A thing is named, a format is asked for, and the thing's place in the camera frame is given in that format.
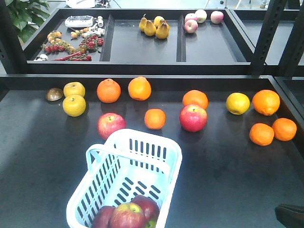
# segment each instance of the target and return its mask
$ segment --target white plastic basket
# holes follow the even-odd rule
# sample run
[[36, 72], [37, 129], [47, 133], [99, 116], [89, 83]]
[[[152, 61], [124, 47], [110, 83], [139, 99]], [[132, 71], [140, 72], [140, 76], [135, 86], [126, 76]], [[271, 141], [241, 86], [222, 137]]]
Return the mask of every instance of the white plastic basket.
[[181, 160], [181, 148], [171, 139], [131, 129], [114, 132], [104, 145], [86, 151], [88, 171], [67, 204], [68, 225], [91, 227], [102, 206], [118, 206], [142, 194], [160, 207], [156, 228], [163, 228]]

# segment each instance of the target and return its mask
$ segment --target yellow pear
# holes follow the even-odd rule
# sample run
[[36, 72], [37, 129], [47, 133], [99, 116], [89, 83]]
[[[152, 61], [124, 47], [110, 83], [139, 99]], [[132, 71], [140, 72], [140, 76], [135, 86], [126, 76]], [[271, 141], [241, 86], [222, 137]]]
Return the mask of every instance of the yellow pear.
[[158, 25], [160, 24], [160, 20], [161, 19], [164, 19], [162, 16], [156, 16], [155, 18], [154, 18], [154, 26], [156, 27], [156, 28], [158, 28]]
[[156, 30], [156, 37], [158, 39], [166, 39], [169, 36], [169, 25], [162, 23]]
[[168, 25], [168, 29], [170, 30], [170, 25], [168, 24], [168, 22], [166, 22], [165, 19], [161, 19], [159, 24], [161, 25], [163, 23], [166, 23]]
[[147, 24], [147, 18], [145, 18], [146, 14], [143, 15], [141, 22], [139, 22], [139, 29], [144, 32], [144, 28], [146, 27]]
[[156, 27], [153, 25], [153, 22], [147, 20], [146, 27], [144, 28], [144, 33], [147, 36], [151, 37], [155, 35], [155, 32], [156, 32]]

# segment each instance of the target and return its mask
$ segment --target green plant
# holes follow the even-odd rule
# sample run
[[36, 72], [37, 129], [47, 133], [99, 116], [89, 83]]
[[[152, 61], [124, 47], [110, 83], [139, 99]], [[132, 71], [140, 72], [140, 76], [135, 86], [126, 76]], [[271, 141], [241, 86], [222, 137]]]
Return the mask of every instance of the green plant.
[[9, 8], [13, 25], [16, 28], [18, 37], [26, 42], [37, 30], [49, 13], [47, 0], [5, 0]]

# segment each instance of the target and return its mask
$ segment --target tangerine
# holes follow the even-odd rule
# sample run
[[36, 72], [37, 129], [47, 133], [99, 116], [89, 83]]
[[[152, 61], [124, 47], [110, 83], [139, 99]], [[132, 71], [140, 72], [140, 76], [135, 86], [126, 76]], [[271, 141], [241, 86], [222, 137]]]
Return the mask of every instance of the tangerine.
[[97, 87], [97, 96], [104, 103], [113, 103], [118, 100], [121, 94], [121, 88], [113, 79], [101, 81]]
[[166, 113], [159, 108], [149, 109], [144, 115], [144, 123], [149, 129], [159, 130], [166, 124]]
[[280, 107], [280, 96], [272, 90], [263, 89], [252, 98], [254, 109], [262, 115], [272, 115]]
[[134, 100], [144, 101], [150, 97], [152, 89], [150, 82], [145, 77], [138, 76], [130, 81], [128, 91]]
[[295, 136], [297, 127], [294, 121], [287, 118], [279, 118], [272, 124], [275, 138], [281, 141], [292, 140]]
[[203, 93], [202, 91], [193, 89], [188, 91], [184, 97], [182, 98], [182, 103], [184, 106], [186, 105], [198, 105], [202, 107], [203, 109], [207, 109], [209, 105], [209, 100], [207, 98], [207, 95]]
[[265, 123], [256, 123], [249, 132], [250, 140], [260, 146], [267, 146], [272, 143], [274, 135], [272, 127]]

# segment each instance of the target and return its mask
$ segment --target floor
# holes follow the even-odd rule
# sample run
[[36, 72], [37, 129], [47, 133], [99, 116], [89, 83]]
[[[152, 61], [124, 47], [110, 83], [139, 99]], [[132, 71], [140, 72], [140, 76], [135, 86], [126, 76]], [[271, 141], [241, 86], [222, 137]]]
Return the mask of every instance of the floor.
[[[49, 0], [49, 12], [66, 7], [65, 0]], [[262, 0], [111, 0], [113, 9], [253, 9], [262, 10]], [[6, 73], [0, 62], [0, 73]]]

